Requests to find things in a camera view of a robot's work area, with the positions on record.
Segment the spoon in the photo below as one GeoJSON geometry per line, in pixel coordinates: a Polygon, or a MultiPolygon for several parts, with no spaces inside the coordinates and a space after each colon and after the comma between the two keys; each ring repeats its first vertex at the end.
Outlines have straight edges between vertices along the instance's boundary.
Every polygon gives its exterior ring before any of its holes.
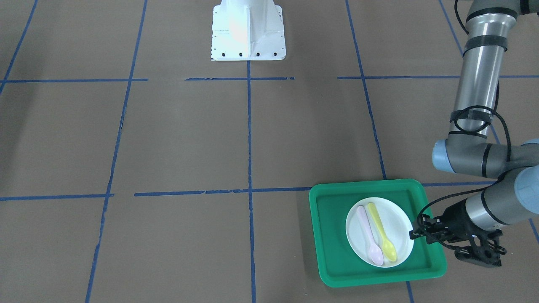
{"type": "Polygon", "coordinates": [[[367,218],[367,212],[365,212],[365,208],[362,205],[357,207],[357,214],[360,218],[361,227],[363,228],[363,231],[367,235],[367,240],[369,241],[369,257],[372,259],[374,264],[381,266],[384,264],[384,255],[382,254],[380,247],[378,247],[376,242],[374,242],[369,219],[367,218]]]}
{"type": "Polygon", "coordinates": [[[385,234],[384,226],[382,225],[382,220],[380,220],[380,215],[378,214],[376,205],[374,205],[373,202],[370,202],[367,204],[367,209],[369,210],[372,220],[374,221],[374,224],[382,237],[382,251],[384,252],[384,255],[389,259],[389,261],[395,262],[397,260],[397,250],[395,250],[395,246],[391,241],[389,241],[387,235],[385,234]]]}

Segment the light blue joint cap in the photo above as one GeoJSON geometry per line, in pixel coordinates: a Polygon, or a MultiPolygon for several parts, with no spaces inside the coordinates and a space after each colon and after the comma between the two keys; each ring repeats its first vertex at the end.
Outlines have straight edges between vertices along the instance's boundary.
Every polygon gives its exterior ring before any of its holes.
{"type": "Polygon", "coordinates": [[[515,180],[515,194],[527,210],[539,214],[539,166],[529,167],[515,180]]]}
{"type": "Polygon", "coordinates": [[[524,142],[523,145],[526,145],[526,144],[539,144],[539,139],[531,139],[529,141],[524,142]]]}
{"type": "Polygon", "coordinates": [[[432,164],[434,167],[441,171],[448,173],[454,173],[455,171],[451,167],[449,157],[447,156],[447,149],[445,148],[445,140],[439,140],[432,149],[432,164]]]}

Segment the black tape band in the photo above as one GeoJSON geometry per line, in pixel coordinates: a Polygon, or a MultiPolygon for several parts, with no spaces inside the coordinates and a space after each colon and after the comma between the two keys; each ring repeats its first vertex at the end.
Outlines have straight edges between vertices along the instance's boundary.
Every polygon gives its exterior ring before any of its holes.
{"type": "Polygon", "coordinates": [[[520,11],[523,15],[530,13],[530,0],[520,0],[520,11]]]}
{"type": "Polygon", "coordinates": [[[503,47],[503,49],[507,51],[507,38],[502,37],[502,36],[496,36],[496,35],[485,35],[485,36],[473,37],[470,40],[468,40],[468,42],[466,42],[466,46],[464,47],[464,53],[476,47],[488,46],[488,45],[501,46],[503,47]]]}
{"type": "Polygon", "coordinates": [[[485,208],[485,210],[487,211],[488,215],[491,216],[492,219],[496,220],[496,222],[500,223],[500,224],[503,224],[503,225],[508,225],[507,223],[505,223],[504,221],[496,218],[496,216],[490,211],[490,209],[488,208],[487,206],[487,201],[485,201],[485,191],[482,191],[481,192],[481,203],[483,203],[483,207],[485,208]]]}
{"type": "Polygon", "coordinates": [[[478,134],[478,133],[466,133],[466,132],[461,132],[461,131],[449,132],[449,135],[470,135],[470,136],[481,137],[483,139],[487,138],[487,136],[481,135],[481,134],[478,134]]]}
{"type": "Polygon", "coordinates": [[[466,22],[468,22],[470,19],[475,18],[477,16],[485,15],[487,13],[503,13],[505,15],[510,15],[511,17],[515,18],[519,16],[519,14],[508,8],[488,8],[488,9],[482,9],[478,10],[476,12],[471,13],[468,18],[466,18],[466,22]]]}
{"type": "Polygon", "coordinates": [[[483,178],[487,177],[487,159],[491,147],[492,143],[487,144],[487,147],[485,148],[485,153],[483,154],[483,162],[481,163],[481,174],[483,175],[483,178]]]}
{"type": "Polygon", "coordinates": [[[454,111],[451,113],[451,119],[449,122],[453,122],[457,119],[457,116],[459,119],[468,119],[468,120],[478,120],[483,122],[492,122],[492,115],[489,113],[485,113],[483,111],[475,111],[473,109],[466,111],[465,113],[461,113],[461,111],[454,111]]]}

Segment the round plate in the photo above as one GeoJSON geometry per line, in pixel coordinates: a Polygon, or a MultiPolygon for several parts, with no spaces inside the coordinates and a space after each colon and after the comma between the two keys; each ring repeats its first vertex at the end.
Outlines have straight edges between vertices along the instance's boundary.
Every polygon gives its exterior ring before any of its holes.
{"type": "Polygon", "coordinates": [[[412,230],[412,223],[410,223],[410,220],[404,211],[395,203],[383,198],[365,198],[357,202],[352,206],[346,217],[346,237],[348,238],[350,246],[363,261],[376,267],[387,268],[397,266],[408,258],[413,248],[413,240],[410,240],[408,234],[410,230],[412,230]],[[378,229],[372,221],[369,210],[367,209],[367,204],[370,202],[373,202],[376,205],[385,233],[397,250],[397,260],[395,262],[389,261],[388,258],[384,256],[384,264],[378,266],[372,262],[372,259],[367,253],[369,242],[365,231],[361,228],[360,220],[357,215],[357,207],[359,205],[365,207],[365,211],[369,217],[372,234],[374,235],[374,241],[380,248],[382,248],[382,238],[380,237],[378,229]]]}

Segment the green tray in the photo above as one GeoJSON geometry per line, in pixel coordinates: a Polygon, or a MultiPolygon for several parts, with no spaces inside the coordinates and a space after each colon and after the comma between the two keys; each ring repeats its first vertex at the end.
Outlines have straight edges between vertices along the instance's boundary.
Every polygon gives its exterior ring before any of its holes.
{"type": "Polygon", "coordinates": [[[309,192],[318,270],[330,287],[381,284],[437,278],[447,270],[440,244],[414,241],[408,259],[395,267],[379,268],[360,259],[344,229],[350,208],[359,200],[380,197],[397,204],[410,220],[427,204],[421,183],[412,179],[319,184],[309,192]]]}

